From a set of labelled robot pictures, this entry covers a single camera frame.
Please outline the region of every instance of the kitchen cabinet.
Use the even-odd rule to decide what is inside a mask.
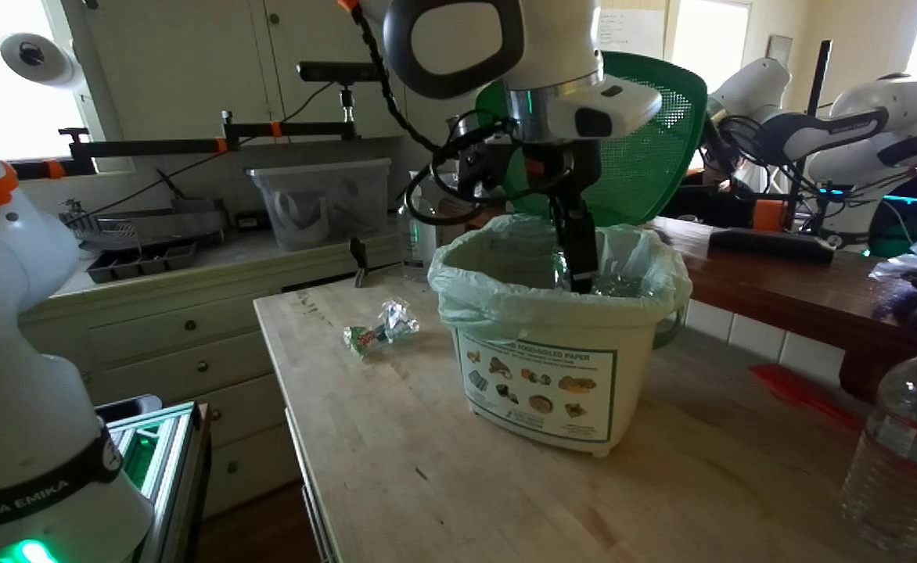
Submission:
[[[219,113],[277,123],[323,84],[297,77],[300,58],[365,61],[360,29],[315,0],[124,0],[62,3],[75,54],[106,89],[122,136],[217,136]],[[341,123],[337,89],[310,101],[300,123]],[[354,84],[358,130],[399,135],[380,84]]]
[[[371,266],[396,262],[399,237],[371,237],[365,252]],[[217,515],[297,477],[255,296],[352,272],[347,245],[297,252],[273,245],[273,257],[56,294],[22,319],[22,332],[38,351],[71,360],[95,404],[136,395],[207,404],[205,515]]]

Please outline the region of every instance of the green light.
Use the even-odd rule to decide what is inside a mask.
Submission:
[[[19,545],[9,545],[4,553],[0,553],[0,563],[59,563],[49,547],[38,539],[25,539]]]

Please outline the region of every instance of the printed label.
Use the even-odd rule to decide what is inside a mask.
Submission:
[[[618,351],[456,338],[466,399],[522,431],[605,445],[613,431]]]

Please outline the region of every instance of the trash bin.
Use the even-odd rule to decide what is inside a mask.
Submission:
[[[555,224],[497,216],[435,250],[430,285],[474,413],[543,445],[607,455],[692,280],[655,228],[597,228],[597,250],[594,294],[572,294],[561,288]]]

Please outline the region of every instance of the clear plastic container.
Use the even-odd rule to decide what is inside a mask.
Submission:
[[[841,484],[841,515],[881,549],[917,553],[917,357],[881,381]]]

